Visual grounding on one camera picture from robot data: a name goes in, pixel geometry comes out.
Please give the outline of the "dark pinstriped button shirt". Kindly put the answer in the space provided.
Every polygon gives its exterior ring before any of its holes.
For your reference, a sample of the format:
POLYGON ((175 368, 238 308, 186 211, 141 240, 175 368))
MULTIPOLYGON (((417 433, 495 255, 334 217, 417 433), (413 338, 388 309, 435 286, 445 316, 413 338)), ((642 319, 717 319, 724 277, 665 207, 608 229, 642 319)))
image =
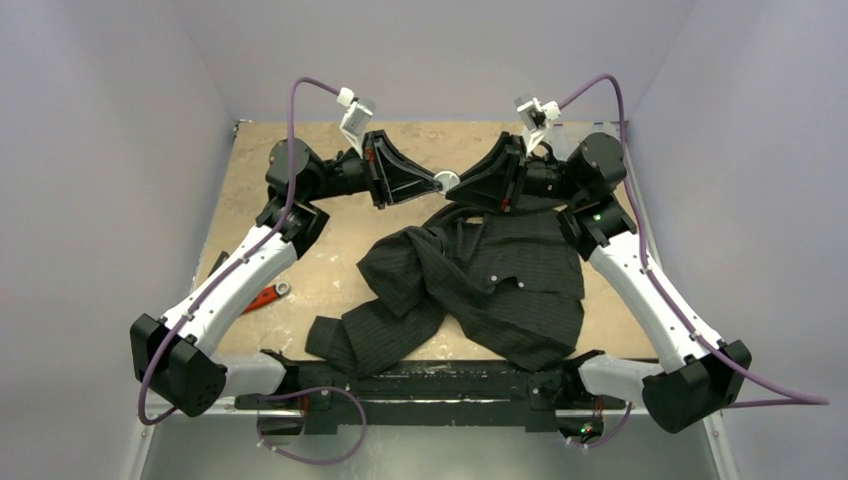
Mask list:
POLYGON ((377 241, 357 267, 373 299, 340 318, 317 317, 305 343, 307 353, 356 378, 403 360, 447 317, 525 370, 576 350, 584 276, 547 203, 506 215, 448 205, 377 241))

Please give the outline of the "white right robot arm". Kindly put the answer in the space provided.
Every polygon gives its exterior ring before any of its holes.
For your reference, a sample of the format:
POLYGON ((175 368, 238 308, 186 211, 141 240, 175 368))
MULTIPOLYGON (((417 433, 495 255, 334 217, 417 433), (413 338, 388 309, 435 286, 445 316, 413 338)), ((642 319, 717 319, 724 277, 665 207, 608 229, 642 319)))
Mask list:
POLYGON ((658 361, 583 354, 567 364, 563 397, 576 407, 598 396, 620 399, 678 433, 735 402, 752 357, 742 341, 726 342, 701 320, 640 245, 637 223, 615 196, 627 175, 623 156, 620 141, 603 132, 566 158, 551 147, 536 155, 522 137, 504 133, 446 197, 492 213, 515 212, 523 195, 564 203, 558 222, 566 243, 614 288, 658 361))

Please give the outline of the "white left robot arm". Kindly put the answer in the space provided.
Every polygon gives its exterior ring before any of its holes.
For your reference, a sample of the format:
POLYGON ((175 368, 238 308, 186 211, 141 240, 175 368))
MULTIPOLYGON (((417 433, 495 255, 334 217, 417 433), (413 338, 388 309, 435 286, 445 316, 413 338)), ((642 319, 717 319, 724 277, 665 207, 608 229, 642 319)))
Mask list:
POLYGON ((279 141, 265 179, 268 201, 241 244, 184 300, 158 317, 141 315, 130 327, 134 374, 142 387, 138 416, 153 392, 172 410, 196 417, 222 396, 259 394, 272 408, 297 399, 298 382, 275 360, 227 367, 214 354, 234 321, 261 291, 300 260, 329 220, 313 201, 365 192, 375 207, 445 193, 453 174, 440 177, 399 152, 385 131, 368 132, 358 145, 322 159, 303 140, 279 141))

